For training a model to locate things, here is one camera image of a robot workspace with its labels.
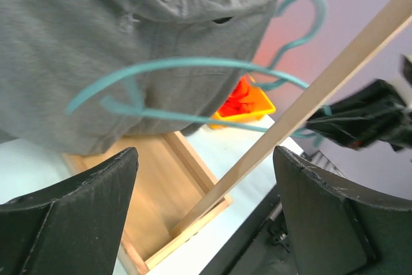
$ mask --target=purple wall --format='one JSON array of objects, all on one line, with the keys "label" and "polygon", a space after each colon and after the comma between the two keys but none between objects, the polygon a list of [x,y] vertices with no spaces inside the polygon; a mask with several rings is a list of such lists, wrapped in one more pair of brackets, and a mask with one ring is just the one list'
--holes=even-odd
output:
[{"label": "purple wall", "polygon": [[[328,0],[329,15],[319,35],[310,43],[286,53],[277,67],[312,82],[339,52],[362,30],[389,0]],[[313,18],[308,1],[293,4],[284,16],[274,19],[255,62],[268,64],[275,51],[284,43],[306,33]],[[400,54],[412,54],[412,26],[382,50],[362,69],[334,99],[361,88],[372,79],[390,79],[398,74]],[[276,119],[301,94],[295,86],[287,85],[269,93],[277,107]],[[306,151],[313,151],[309,140],[298,141]],[[321,151],[352,180],[379,191],[412,199],[412,151],[394,153],[388,145],[355,152],[326,141]]]}]

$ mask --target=red cloth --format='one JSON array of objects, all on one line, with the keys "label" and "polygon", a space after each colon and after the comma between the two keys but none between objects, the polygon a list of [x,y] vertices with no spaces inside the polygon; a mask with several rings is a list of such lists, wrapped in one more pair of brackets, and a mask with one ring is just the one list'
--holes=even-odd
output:
[{"label": "red cloth", "polygon": [[222,117],[250,113],[254,107],[254,101],[250,93],[250,84],[246,77],[242,77],[232,95],[219,109]]}]

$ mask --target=hanger hook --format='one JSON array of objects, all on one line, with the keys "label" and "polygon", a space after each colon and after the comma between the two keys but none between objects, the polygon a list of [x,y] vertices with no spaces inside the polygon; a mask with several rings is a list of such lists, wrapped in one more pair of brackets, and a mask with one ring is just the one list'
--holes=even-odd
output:
[{"label": "hanger hook", "polygon": [[[297,0],[284,0],[277,8],[274,17],[279,17],[283,15],[283,12]],[[326,19],[326,11],[327,11],[327,6],[326,6],[326,0],[311,0],[312,3],[315,6],[315,19],[312,23],[311,28],[309,29],[308,33],[303,36],[300,39],[293,40],[292,42],[289,42],[282,46],[276,53],[274,59],[272,60],[272,63],[268,67],[269,70],[273,70],[278,62],[281,60],[282,56],[290,49],[296,48],[300,45],[303,45],[310,41],[315,34],[319,31],[321,28],[324,20]],[[280,85],[283,85],[285,82],[287,82],[284,79],[279,79],[275,82],[272,83],[257,83],[255,84],[256,86],[262,88],[263,90],[273,90]]]}]

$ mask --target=white table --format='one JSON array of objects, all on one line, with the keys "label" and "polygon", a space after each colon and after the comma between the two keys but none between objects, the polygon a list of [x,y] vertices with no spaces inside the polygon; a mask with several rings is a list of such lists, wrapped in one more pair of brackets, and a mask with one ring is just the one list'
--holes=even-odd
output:
[{"label": "white table", "polygon": [[[268,128],[272,124],[270,117],[264,117],[253,125]],[[188,140],[216,177],[221,178],[261,135],[240,129],[211,130],[204,127]],[[291,138],[286,139],[282,146],[299,155],[303,152]],[[0,144],[0,162],[0,204],[70,177],[58,153],[22,140]],[[199,274],[275,183],[270,156],[230,192],[233,203],[226,210],[149,275]],[[117,263],[114,274],[126,274],[121,264]]]}]

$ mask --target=teal plastic hanger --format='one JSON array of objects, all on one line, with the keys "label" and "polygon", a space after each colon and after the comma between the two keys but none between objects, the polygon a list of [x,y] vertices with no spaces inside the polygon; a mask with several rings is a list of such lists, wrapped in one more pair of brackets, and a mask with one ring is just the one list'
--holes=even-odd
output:
[{"label": "teal plastic hanger", "polygon": [[[285,9],[297,0],[284,0],[277,9],[275,16],[280,16]],[[319,31],[320,27],[322,26],[325,17],[326,17],[326,0],[311,0],[315,5],[315,21],[312,24],[310,31],[302,38],[298,40],[294,40],[282,48],[276,53],[274,60],[272,61],[269,67],[259,66],[257,64],[252,64],[250,62],[245,61],[237,61],[234,59],[221,59],[221,58],[208,58],[208,57],[191,57],[191,58],[173,58],[173,59],[160,59],[157,61],[151,62],[144,62],[140,64],[135,64],[132,66],[128,66],[118,71],[114,71],[109,75],[97,80],[93,84],[89,85],[85,89],[83,89],[80,93],[78,93],[75,98],[69,103],[68,107],[66,108],[66,113],[70,115],[73,113],[77,108],[79,108],[83,103],[85,103],[89,98],[96,95],[100,91],[106,89],[110,85],[116,82],[122,82],[124,84],[125,89],[127,90],[131,103],[125,104],[122,102],[117,101],[111,95],[105,96],[101,101],[100,105],[105,108],[106,110],[121,114],[121,115],[129,115],[129,116],[137,116],[137,117],[147,117],[152,119],[165,119],[165,120],[176,120],[176,121],[184,121],[184,122],[193,122],[193,123],[200,123],[200,124],[217,124],[217,125],[224,125],[230,126],[240,129],[247,129],[259,132],[265,132],[267,128],[261,128],[257,126],[251,126],[247,124],[240,124],[234,122],[227,122],[222,120],[214,120],[210,119],[209,117],[201,117],[201,116],[194,116],[184,113],[175,113],[170,111],[164,111],[160,109],[152,109],[147,108],[144,104],[143,96],[139,90],[137,83],[135,82],[133,76],[137,74],[141,74],[144,72],[153,72],[158,70],[167,70],[171,68],[184,68],[184,67],[200,67],[200,66],[218,66],[228,68],[228,70],[243,70],[249,73],[257,72],[263,75],[268,75],[271,77],[276,77],[278,80],[275,82],[269,83],[256,83],[256,86],[264,89],[264,90],[272,90],[277,87],[280,87],[286,82],[290,82],[299,86],[302,89],[306,89],[308,87],[307,83],[303,82],[302,80],[294,77],[293,75],[287,74],[285,72],[276,71],[274,68],[278,64],[279,60],[283,56],[283,54],[297,46],[307,43],[310,39],[314,37],[314,35]],[[324,107],[325,112],[330,114],[330,109],[328,107]],[[303,133],[305,128],[298,129],[294,134],[293,137],[297,138],[310,138],[316,137],[316,133]]]}]

